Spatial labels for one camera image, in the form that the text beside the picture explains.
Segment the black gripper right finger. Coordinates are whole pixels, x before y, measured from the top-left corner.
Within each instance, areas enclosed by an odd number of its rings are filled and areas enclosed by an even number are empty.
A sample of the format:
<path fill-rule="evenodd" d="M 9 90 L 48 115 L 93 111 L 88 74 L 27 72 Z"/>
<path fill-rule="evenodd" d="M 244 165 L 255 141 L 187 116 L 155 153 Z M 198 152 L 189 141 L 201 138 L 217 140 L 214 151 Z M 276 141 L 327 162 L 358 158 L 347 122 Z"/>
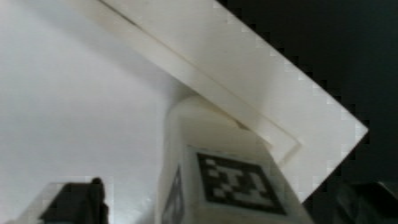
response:
<path fill-rule="evenodd" d="M 335 224 L 398 224 L 398 182 L 340 185 Z"/>

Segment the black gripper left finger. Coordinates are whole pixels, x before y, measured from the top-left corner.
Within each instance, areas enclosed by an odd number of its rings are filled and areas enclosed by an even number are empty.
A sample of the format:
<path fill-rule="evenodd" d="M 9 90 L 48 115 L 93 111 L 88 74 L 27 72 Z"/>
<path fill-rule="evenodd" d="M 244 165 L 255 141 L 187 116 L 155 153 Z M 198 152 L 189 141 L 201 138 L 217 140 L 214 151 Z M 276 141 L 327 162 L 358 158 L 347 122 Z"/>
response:
<path fill-rule="evenodd" d="M 89 183 L 68 183 L 41 213 L 43 224 L 109 224 L 105 185 L 96 177 Z"/>

